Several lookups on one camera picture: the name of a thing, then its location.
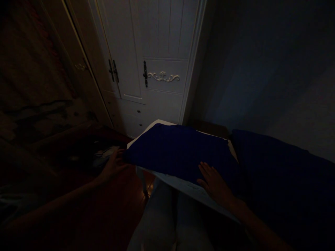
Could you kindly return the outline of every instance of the blue wall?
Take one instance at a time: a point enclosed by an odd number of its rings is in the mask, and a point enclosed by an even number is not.
[[[270,135],[335,162],[334,8],[218,2],[191,119]]]

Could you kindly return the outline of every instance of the leg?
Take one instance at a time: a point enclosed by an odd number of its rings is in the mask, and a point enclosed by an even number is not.
[[[127,250],[139,251],[141,246],[144,245],[145,251],[171,251],[175,240],[172,187],[156,178],[152,195]]]
[[[179,193],[177,200],[177,250],[214,250],[196,201]]]
[[[147,184],[146,184],[146,179],[144,177],[143,170],[141,168],[139,168],[138,166],[136,166],[136,174],[137,174],[137,176],[140,178],[140,180],[142,182],[144,194],[148,195]]]

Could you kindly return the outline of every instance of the decorative carving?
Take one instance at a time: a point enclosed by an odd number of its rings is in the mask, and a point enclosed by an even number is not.
[[[180,77],[178,75],[170,75],[169,78],[166,77],[166,72],[161,71],[159,73],[159,76],[156,75],[156,73],[148,73],[148,77],[153,77],[157,81],[165,81],[165,82],[172,82],[173,80],[179,81]]]
[[[88,70],[88,68],[86,66],[83,66],[81,64],[75,64],[74,66],[80,71]]]

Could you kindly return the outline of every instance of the person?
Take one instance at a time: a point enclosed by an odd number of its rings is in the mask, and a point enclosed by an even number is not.
[[[92,192],[109,182],[119,172],[130,165],[123,163],[124,150],[115,151],[106,166],[92,182],[65,194],[40,208],[10,222],[2,231],[11,235],[24,232],[32,225]],[[246,227],[263,250],[293,250],[268,228],[240,199],[236,198],[214,167],[201,162],[199,169],[204,179],[197,182],[220,206],[229,210]],[[147,202],[142,219],[130,240],[128,250],[214,250],[196,202],[183,193],[177,198],[177,223],[172,214],[173,189],[159,179],[155,179],[154,189]]]
[[[197,182],[218,205],[235,215],[262,250],[293,250],[232,194],[214,167],[200,162],[199,169],[204,180],[198,179]],[[152,195],[127,250],[214,250],[214,247],[195,200],[181,192],[177,196],[174,227],[172,188],[156,178]]]

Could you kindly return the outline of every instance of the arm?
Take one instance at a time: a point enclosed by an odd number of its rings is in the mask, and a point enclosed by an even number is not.
[[[31,211],[14,221],[10,222],[4,231],[7,234],[15,233],[17,231],[24,232],[34,224],[41,222],[46,217],[52,216],[53,213],[66,209],[67,206],[77,202],[80,198],[87,196],[88,193],[94,191],[96,188],[110,181],[117,173],[127,168],[129,165],[122,163],[123,150],[115,151],[109,158],[106,166],[100,175],[93,181],[79,187],[72,192],[69,192],[51,202]]]
[[[262,222],[240,199],[237,199],[215,168],[207,163],[199,165],[205,181],[197,182],[206,190],[209,196],[220,206],[229,210],[246,226],[248,231],[258,241],[264,250],[293,250],[279,238],[264,222]]]

